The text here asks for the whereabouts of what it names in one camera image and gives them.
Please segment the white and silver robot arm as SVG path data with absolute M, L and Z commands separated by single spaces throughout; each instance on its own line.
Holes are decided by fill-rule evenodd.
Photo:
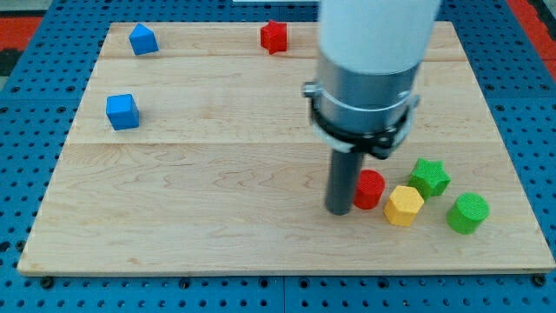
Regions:
M 334 150 L 386 159 L 407 137 L 440 0 L 321 0 L 306 83 L 314 130 Z

